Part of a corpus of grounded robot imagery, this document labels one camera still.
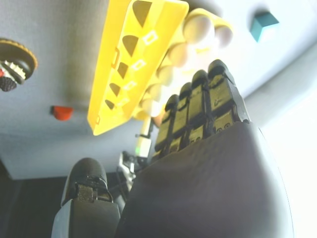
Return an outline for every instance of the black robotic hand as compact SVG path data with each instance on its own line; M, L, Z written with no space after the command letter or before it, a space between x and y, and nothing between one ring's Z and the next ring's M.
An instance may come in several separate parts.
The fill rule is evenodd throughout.
M293 237L278 167L223 62L198 71L165 110L116 238Z

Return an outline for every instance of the black cable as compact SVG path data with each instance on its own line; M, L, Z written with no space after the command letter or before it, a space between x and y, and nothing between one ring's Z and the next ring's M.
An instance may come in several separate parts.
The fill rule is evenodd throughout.
M120 175L119 175L119 166L117 167L115 173L117 175L118 185L119 185L119 189L120 189L122 198L123 198L124 202L126 202L127 197L125 196L125 193L124 193L123 188L122 188L122 183L121 183L121 179L120 179Z

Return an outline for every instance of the orange-red object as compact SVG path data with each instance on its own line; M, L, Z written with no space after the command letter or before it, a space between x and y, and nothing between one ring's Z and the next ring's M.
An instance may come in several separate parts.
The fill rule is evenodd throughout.
M54 106L53 114L57 120L69 120L73 115L73 108Z

